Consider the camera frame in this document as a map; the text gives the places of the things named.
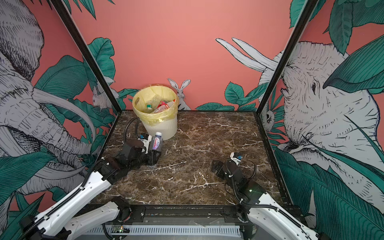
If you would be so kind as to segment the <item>clear bottle purple label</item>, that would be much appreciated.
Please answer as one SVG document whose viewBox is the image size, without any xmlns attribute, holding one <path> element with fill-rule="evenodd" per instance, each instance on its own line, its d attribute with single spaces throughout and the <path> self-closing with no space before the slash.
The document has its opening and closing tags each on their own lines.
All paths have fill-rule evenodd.
<svg viewBox="0 0 384 240">
<path fill-rule="evenodd" d="M 160 152 L 163 146 L 163 137 L 161 132 L 156 132 L 155 136 L 152 138 L 152 151 Z"/>
</svg>

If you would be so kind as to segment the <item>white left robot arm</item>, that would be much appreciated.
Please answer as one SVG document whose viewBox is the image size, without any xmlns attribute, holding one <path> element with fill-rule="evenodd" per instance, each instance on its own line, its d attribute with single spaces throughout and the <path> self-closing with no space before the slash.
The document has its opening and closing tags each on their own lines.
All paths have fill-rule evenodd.
<svg viewBox="0 0 384 240">
<path fill-rule="evenodd" d="M 132 216 L 131 205 L 121 196 L 102 207 L 77 216 L 77 213 L 101 192 L 143 165 L 155 165 L 161 152 L 142 148 L 123 150 L 112 158 L 98 160 L 85 180 L 58 203 L 37 216 L 20 221 L 21 240 L 74 240 L 88 230 L 117 220 L 125 222 Z"/>
</svg>

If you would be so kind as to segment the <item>bottle red green label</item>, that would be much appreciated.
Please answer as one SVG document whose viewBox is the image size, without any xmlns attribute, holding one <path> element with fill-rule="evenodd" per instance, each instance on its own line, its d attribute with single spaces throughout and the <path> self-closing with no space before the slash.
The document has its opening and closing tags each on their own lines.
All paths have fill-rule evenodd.
<svg viewBox="0 0 384 240">
<path fill-rule="evenodd" d="M 165 104 L 166 104 L 166 102 L 161 101 L 161 102 L 159 103 L 159 105 L 158 105 L 158 108 L 161 107 L 161 106 L 163 106 L 163 105 L 165 105 Z"/>
</svg>

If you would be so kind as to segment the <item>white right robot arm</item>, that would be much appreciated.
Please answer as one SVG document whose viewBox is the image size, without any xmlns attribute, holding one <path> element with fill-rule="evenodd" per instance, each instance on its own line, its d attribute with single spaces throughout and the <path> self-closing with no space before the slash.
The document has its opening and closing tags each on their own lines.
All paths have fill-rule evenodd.
<svg viewBox="0 0 384 240">
<path fill-rule="evenodd" d="M 261 185 L 247 178 L 235 161 L 214 160 L 211 171 L 233 190 L 241 221 L 252 222 L 277 240 L 330 239 L 325 233 L 319 234 L 294 218 Z"/>
</svg>

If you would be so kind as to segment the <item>clear bottle white label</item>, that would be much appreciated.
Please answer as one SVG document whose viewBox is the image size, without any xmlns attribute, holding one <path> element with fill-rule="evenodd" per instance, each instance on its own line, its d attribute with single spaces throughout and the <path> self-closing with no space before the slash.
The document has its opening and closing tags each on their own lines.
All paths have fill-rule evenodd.
<svg viewBox="0 0 384 240">
<path fill-rule="evenodd" d="M 161 102 L 161 97 L 159 95 L 155 95 L 146 103 L 146 112 L 152 113 L 155 109 L 158 108 L 159 103 Z"/>
</svg>

